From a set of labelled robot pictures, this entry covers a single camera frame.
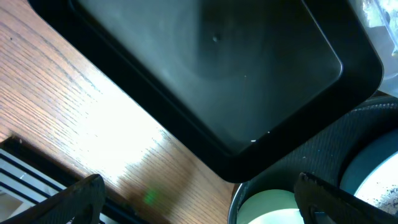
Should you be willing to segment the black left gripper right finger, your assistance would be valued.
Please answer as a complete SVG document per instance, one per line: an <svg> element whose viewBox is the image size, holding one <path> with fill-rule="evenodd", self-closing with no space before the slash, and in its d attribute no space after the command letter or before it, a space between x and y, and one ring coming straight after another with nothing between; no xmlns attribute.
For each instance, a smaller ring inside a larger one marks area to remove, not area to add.
<svg viewBox="0 0 398 224"><path fill-rule="evenodd" d="M312 174L299 174L294 185L294 196L305 223L316 223L317 211L324 212L335 223L397 223L397 217Z"/></svg>

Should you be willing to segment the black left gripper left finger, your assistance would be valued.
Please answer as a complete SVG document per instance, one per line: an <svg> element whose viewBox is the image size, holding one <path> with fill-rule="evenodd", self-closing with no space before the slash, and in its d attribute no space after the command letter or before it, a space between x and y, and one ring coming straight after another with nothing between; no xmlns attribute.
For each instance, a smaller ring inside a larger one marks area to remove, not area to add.
<svg viewBox="0 0 398 224"><path fill-rule="evenodd" d="M1 224L98 224L105 199L104 180L93 174Z"/></svg>

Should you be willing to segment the green bowl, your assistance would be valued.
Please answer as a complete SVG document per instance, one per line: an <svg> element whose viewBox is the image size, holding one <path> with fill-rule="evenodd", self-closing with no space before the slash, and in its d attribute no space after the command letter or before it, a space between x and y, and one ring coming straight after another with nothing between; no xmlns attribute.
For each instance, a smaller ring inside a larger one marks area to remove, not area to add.
<svg viewBox="0 0 398 224"><path fill-rule="evenodd" d="M292 192L265 190L248 198L240 207L237 224L304 224Z"/></svg>

